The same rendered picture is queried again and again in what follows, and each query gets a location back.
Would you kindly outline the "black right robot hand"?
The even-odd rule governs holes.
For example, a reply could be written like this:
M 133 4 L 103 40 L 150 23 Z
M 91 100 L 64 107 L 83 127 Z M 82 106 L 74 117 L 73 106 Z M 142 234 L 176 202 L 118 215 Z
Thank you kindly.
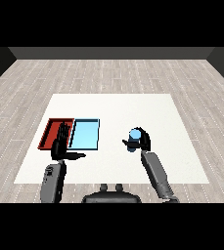
M 150 151 L 151 150 L 151 139 L 150 135 L 141 127 L 136 127 L 141 132 L 141 138 L 139 143 L 129 143 L 128 140 L 123 140 L 122 142 L 129 147 L 141 149 L 142 151 Z

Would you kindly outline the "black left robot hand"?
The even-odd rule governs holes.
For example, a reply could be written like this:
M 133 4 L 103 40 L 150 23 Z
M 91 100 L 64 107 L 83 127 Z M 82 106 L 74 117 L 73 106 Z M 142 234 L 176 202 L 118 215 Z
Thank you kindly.
M 84 153 L 67 152 L 67 139 L 68 139 L 69 126 L 62 122 L 59 126 L 57 138 L 53 140 L 51 147 L 51 157 L 53 160 L 77 160 L 85 157 Z

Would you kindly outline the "small blue can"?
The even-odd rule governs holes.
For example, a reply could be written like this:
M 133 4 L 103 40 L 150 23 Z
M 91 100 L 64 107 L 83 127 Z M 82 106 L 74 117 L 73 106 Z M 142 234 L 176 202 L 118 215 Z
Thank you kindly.
M 141 132 L 137 129 L 132 129 L 129 133 L 129 139 L 128 142 L 129 143 L 139 143 L 141 138 Z M 129 152 L 134 152 L 136 150 L 136 148 L 132 148 L 132 147 L 127 147 L 127 150 Z

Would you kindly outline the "red shallow open box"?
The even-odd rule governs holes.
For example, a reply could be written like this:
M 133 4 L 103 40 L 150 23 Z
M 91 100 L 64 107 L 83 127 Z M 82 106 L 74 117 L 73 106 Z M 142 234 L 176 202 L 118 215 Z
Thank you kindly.
M 68 131 L 71 132 L 73 122 L 73 118 L 50 118 L 37 148 L 40 150 L 50 150 L 53 141 L 57 138 L 60 125 L 65 123 L 69 127 Z

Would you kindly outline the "light blue shallow open box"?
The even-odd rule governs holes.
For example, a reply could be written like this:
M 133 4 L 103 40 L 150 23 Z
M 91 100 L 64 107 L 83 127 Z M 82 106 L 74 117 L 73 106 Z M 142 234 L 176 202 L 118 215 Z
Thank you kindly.
M 97 150 L 100 120 L 98 118 L 76 118 L 70 132 L 68 150 Z

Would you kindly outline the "dark grey robot body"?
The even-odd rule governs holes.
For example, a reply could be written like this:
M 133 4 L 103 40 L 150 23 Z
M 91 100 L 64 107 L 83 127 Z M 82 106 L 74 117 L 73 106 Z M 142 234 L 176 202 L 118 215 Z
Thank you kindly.
M 115 185 L 115 191 L 108 191 L 107 184 L 101 184 L 100 190 L 85 195 L 82 203 L 141 203 L 138 195 L 125 192 L 122 184 Z

